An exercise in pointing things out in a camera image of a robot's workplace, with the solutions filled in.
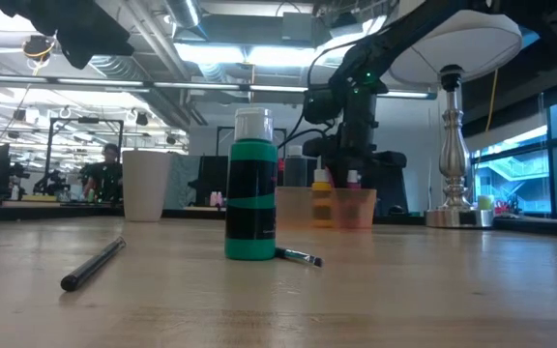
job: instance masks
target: silver lamp base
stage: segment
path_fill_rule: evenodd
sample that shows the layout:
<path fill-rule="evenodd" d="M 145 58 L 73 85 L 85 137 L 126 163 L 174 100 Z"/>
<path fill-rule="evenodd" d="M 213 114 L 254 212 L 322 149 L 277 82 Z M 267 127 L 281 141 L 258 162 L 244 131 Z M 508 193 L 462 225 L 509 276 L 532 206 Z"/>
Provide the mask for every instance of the silver lamp base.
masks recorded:
<path fill-rule="evenodd" d="M 425 224 L 438 228 L 487 228 L 493 225 L 493 211 L 430 210 L 425 212 Z"/>

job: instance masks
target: white paper cup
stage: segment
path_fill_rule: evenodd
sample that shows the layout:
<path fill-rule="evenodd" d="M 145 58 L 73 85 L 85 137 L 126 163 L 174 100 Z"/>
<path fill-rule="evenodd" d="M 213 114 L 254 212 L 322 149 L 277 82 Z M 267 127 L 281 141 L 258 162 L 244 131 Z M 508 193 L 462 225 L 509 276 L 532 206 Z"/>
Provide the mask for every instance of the white paper cup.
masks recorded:
<path fill-rule="evenodd" d="M 152 151 L 126 151 L 123 161 L 126 220 L 160 220 L 171 156 Z"/>

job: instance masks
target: desk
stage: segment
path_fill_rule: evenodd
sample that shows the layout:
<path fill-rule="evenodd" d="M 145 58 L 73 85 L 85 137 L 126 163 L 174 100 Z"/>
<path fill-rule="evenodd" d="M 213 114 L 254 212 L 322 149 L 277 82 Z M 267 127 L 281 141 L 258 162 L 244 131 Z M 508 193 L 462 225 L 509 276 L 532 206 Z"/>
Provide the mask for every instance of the desk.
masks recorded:
<path fill-rule="evenodd" d="M 556 347 L 557 238 L 279 233 L 324 257 L 225 260 L 223 221 L 0 222 L 0 347 Z M 76 293 L 60 278 L 123 234 Z"/>

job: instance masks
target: orange container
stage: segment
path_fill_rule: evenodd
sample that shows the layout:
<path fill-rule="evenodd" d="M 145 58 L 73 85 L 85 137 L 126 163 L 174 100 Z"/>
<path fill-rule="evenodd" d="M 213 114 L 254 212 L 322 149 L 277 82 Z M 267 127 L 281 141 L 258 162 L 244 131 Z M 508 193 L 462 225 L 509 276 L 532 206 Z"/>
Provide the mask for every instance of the orange container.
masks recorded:
<path fill-rule="evenodd" d="M 333 229 L 370 229 L 377 201 L 375 189 L 333 188 Z M 313 226 L 312 190 L 277 188 L 277 231 L 323 230 Z"/>

